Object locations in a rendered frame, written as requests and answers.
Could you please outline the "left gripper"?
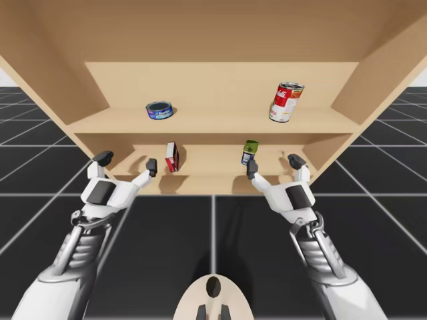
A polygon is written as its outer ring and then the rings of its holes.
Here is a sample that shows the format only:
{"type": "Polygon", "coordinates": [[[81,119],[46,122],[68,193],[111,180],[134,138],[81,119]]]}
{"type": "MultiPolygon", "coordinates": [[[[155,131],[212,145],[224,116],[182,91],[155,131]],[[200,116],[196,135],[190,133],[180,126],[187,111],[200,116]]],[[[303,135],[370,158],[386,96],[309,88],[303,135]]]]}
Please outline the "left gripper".
{"type": "Polygon", "coordinates": [[[157,160],[150,158],[146,163],[146,170],[133,179],[132,183],[106,179],[105,167],[111,163],[113,156],[113,151],[106,150],[92,158],[87,168],[87,178],[90,181],[81,194],[85,210],[89,207],[115,210],[129,207],[136,195],[136,186],[145,187],[157,175],[157,160]]]}

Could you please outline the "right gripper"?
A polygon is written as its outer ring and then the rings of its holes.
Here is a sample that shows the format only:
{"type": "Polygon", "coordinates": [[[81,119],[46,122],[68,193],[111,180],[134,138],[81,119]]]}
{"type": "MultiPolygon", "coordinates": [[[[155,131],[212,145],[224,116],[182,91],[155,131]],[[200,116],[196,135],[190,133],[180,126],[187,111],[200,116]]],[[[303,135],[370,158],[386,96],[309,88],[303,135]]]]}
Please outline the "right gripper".
{"type": "Polygon", "coordinates": [[[280,185],[271,185],[258,173],[255,159],[249,160],[246,175],[258,191],[265,191],[264,196],[270,208],[276,213],[287,213],[312,207],[316,202],[309,187],[310,169],[304,159],[294,153],[288,155],[290,167],[295,170],[294,181],[280,185]]]}

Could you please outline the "green and blue rectangular can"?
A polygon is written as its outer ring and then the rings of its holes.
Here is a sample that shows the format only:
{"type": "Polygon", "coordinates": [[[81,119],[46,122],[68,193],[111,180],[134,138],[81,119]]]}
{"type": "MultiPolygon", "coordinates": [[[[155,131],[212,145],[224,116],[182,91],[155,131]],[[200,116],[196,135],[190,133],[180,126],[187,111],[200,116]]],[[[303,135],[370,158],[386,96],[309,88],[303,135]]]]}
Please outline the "green and blue rectangular can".
{"type": "Polygon", "coordinates": [[[259,142],[256,140],[247,140],[242,154],[241,163],[247,165],[250,160],[252,160],[258,150],[259,142]]]}

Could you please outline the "blue flat can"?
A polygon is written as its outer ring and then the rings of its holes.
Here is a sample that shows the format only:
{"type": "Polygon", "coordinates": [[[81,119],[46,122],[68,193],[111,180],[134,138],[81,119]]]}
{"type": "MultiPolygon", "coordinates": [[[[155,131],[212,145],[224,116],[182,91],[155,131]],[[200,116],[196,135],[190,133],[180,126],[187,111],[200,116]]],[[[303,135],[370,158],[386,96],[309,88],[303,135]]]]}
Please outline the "blue flat can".
{"type": "Polygon", "coordinates": [[[156,101],[146,105],[148,117],[153,120],[163,120],[173,115],[173,107],[170,102],[156,101]]]}

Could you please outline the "red and white can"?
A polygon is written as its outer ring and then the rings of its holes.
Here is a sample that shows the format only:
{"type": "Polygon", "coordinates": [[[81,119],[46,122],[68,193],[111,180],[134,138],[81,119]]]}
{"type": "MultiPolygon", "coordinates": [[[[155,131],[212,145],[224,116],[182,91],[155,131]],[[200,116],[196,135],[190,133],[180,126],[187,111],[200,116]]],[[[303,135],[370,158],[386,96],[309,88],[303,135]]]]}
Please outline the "red and white can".
{"type": "Polygon", "coordinates": [[[287,123],[293,115],[304,90],[299,83],[281,82],[270,107],[269,118],[278,123],[287,123]]]}

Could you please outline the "red and white carton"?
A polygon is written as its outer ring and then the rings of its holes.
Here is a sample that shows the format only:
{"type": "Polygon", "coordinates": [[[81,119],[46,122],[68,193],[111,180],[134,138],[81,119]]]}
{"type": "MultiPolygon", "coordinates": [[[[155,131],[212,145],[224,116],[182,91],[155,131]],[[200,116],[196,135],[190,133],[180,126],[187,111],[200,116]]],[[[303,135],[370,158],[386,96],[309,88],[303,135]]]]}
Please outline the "red and white carton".
{"type": "Polygon", "coordinates": [[[179,153],[174,141],[166,145],[165,160],[171,173],[179,171],[179,153]]]}

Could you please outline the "tan robot part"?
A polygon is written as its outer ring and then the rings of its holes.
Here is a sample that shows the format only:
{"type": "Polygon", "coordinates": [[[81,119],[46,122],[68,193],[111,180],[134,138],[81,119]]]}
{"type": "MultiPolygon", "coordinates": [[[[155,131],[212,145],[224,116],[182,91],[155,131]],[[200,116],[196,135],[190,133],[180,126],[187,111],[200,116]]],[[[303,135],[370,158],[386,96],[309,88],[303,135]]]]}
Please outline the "tan robot part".
{"type": "Polygon", "coordinates": [[[245,295],[232,280],[209,274],[186,289],[173,320],[254,320],[254,316],[245,295]]]}

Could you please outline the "pale wooden shelf unit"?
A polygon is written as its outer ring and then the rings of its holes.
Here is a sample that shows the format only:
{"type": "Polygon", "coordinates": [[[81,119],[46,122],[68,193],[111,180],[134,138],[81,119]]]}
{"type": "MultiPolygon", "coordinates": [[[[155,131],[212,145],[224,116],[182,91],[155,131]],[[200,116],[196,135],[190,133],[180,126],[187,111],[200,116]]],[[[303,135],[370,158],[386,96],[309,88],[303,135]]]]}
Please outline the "pale wooden shelf unit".
{"type": "Polygon", "coordinates": [[[255,193],[248,139],[270,183],[291,153],[317,179],[425,67],[427,0],[0,0],[0,68],[113,177],[157,159],[154,195],[255,193]],[[281,82],[304,86],[287,123],[281,82]]]}

